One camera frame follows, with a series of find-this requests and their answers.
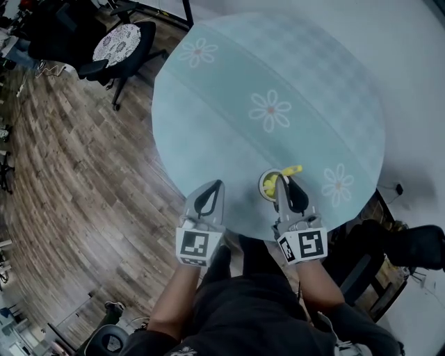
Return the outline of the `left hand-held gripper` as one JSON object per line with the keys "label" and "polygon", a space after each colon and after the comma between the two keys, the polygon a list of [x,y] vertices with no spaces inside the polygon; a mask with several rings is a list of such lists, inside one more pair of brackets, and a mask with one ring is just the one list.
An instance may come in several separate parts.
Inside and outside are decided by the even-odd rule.
{"label": "left hand-held gripper", "polygon": [[225,185],[220,179],[201,185],[186,198],[185,216],[176,228],[175,236],[179,263],[210,267],[225,233],[221,225],[224,201]]}

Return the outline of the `floral seat cushion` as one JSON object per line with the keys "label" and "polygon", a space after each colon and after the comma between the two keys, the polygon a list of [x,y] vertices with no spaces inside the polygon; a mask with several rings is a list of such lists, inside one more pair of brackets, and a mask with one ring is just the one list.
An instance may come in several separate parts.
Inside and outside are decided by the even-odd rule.
{"label": "floral seat cushion", "polygon": [[138,26],[123,24],[101,39],[95,47],[92,60],[107,60],[107,67],[117,65],[136,50],[140,40],[141,32]]}

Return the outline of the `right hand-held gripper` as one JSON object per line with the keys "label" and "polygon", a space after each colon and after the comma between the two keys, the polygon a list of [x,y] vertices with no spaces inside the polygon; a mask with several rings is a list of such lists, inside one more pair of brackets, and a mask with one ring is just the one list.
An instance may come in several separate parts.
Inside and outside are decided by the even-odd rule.
{"label": "right hand-held gripper", "polygon": [[327,230],[317,213],[307,215],[313,207],[314,195],[298,177],[290,178],[291,210],[286,180],[275,182],[275,205],[279,217],[273,226],[275,240],[288,265],[322,259],[327,256]]}

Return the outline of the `black-framed white partition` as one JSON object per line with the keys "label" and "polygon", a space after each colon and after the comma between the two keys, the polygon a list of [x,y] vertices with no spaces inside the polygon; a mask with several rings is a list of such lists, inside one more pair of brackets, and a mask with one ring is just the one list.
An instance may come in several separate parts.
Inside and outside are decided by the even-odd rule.
{"label": "black-framed white partition", "polygon": [[194,21],[193,21],[193,14],[192,14],[192,10],[191,10],[191,5],[190,5],[190,1],[189,0],[181,0],[183,7],[184,7],[184,12],[186,15],[186,23],[187,26],[191,29],[194,25]]}

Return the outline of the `person's left forearm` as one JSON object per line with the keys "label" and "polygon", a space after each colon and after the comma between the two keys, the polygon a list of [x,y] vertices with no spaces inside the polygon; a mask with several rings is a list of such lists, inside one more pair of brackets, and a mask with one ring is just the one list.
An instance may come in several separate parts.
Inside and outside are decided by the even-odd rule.
{"label": "person's left forearm", "polygon": [[160,332],[180,340],[184,324],[193,308],[200,267],[179,264],[157,300],[148,331]]}

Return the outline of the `white ceramic cup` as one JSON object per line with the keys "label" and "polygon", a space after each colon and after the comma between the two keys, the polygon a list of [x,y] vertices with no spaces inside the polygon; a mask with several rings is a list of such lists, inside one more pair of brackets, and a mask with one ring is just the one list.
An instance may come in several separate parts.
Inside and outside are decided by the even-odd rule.
{"label": "white ceramic cup", "polygon": [[280,173],[277,169],[269,169],[263,172],[259,178],[259,192],[269,202],[275,201],[275,186]]}

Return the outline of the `yellow toy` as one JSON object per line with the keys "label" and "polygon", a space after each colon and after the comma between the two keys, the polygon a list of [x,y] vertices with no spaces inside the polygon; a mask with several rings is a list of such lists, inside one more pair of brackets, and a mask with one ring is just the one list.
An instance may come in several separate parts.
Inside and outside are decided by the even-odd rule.
{"label": "yellow toy", "polygon": [[282,170],[269,170],[265,172],[259,180],[259,190],[263,197],[271,202],[275,201],[275,185],[278,175],[285,177],[286,183],[289,182],[289,177],[301,173],[303,167],[301,165],[293,165]]}

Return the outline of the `person's right forearm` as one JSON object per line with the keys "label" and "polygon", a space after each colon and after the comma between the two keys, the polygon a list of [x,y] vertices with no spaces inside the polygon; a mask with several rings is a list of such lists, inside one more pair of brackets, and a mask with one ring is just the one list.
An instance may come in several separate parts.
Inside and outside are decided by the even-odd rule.
{"label": "person's right forearm", "polygon": [[309,311],[326,313],[346,303],[341,289],[319,260],[297,264],[296,270],[302,299]]}

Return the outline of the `round table blue floral tablecloth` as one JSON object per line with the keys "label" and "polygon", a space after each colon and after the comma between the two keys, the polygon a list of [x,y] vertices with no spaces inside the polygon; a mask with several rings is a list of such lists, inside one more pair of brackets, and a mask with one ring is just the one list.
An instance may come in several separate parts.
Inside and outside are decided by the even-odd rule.
{"label": "round table blue floral tablecloth", "polygon": [[272,240],[261,175],[301,165],[323,225],[352,220],[374,194],[385,124],[366,68],[308,19],[238,13],[196,23],[156,76],[156,147],[184,194],[219,179],[224,225]]}

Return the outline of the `black mesh office chair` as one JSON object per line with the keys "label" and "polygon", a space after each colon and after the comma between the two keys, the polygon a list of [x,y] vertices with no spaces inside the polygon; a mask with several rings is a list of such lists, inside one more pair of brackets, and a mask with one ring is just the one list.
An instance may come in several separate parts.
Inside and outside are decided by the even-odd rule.
{"label": "black mesh office chair", "polygon": [[[388,281],[383,286],[379,282],[377,275],[385,263],[401,272],[399,283]],[[337,266],[341,268],[339,286],[349,305],[353,306],[369,286],[373,288],[378,297],[369,314],[379,321],[417,268],[445,271],[445,233],[435,225],[390,232],[375,220],[365,220],[342,242]]]}

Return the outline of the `person's dark clothing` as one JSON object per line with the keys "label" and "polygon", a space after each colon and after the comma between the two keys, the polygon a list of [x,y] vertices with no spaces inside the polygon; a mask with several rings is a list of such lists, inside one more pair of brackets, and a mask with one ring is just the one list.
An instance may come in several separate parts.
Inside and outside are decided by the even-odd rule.
{"label": "person's dark clothing", "polygon": [[401,356],[394,336],[347,303],[311,312],[258,239],[239,236],[243,272],[230,273],[232,252],[220,246],[200,278],[178,341],[147,325],[120,356]]}

